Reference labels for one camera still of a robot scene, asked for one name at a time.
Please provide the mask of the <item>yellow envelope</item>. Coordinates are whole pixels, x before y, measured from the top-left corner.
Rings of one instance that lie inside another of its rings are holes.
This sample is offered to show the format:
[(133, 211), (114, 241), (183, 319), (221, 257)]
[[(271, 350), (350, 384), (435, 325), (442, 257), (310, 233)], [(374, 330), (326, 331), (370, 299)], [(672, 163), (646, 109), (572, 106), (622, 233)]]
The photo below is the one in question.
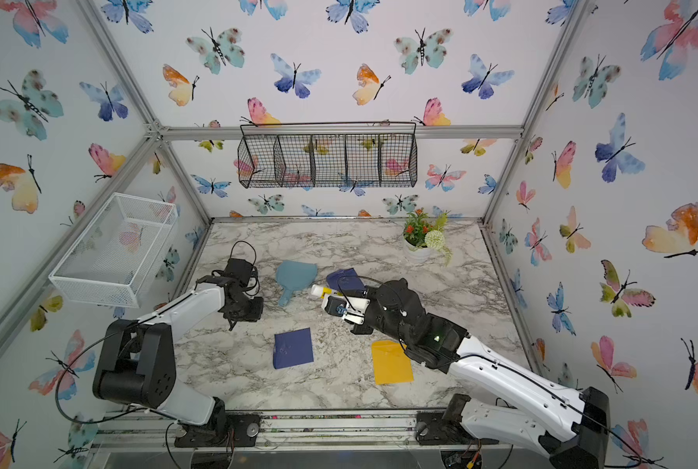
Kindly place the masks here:
[(374, 381), (377, 385), (390, 385), (413, 382), (411, 360), (401, 344), (381, 340), (371, 346)]

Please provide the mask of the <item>yellow glue stick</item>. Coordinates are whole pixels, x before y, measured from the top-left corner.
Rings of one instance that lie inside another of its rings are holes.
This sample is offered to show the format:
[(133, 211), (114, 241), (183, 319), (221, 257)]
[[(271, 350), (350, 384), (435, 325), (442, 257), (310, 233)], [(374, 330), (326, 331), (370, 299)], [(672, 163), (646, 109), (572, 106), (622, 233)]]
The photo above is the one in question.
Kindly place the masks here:
[(321, 285), (312, 285), (310, 289), (310, 294), (313, 297), (318, 297), (318, 298), (325, 298), (326, 296), (329, 296), (334, 293), (334, 290), (326, 287), (326, 286), (321, 286)]

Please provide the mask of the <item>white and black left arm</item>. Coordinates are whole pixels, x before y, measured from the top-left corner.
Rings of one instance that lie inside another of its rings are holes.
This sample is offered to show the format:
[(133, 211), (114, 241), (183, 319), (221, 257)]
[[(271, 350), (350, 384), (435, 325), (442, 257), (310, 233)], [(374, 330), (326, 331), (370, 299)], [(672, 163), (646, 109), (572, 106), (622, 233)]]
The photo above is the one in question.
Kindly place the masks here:
[(235, 443), (236, 424), (219, 398), (198, 392), (177, 377), (175, 344), (205, 318), (219, 314), (233, 329), (260, 320), (257, 268), (230, 259), (222, 270), (198, 279), (187, 293), (136, 320), (115, 320), (103, 342), (92, 385), (103, 401), (152, 410), (177, 421), (181, 448)]

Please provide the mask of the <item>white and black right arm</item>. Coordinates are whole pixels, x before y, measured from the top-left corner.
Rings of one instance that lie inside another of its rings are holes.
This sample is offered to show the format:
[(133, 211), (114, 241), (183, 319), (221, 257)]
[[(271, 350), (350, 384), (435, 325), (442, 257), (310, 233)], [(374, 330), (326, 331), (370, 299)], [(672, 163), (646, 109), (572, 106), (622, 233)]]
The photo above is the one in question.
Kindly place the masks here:
[(429, 313), (405, 279), (342, 293), (346, 322), (357, 334), (380, 332), (427, 369), (471, 381), (505, 400), (506, 408), (452, 403), (462, 430), (546, 457), (555, 468), (602, 468), (610, 439), (610, 399), (577, 390), (496, 353), (466, 328)]

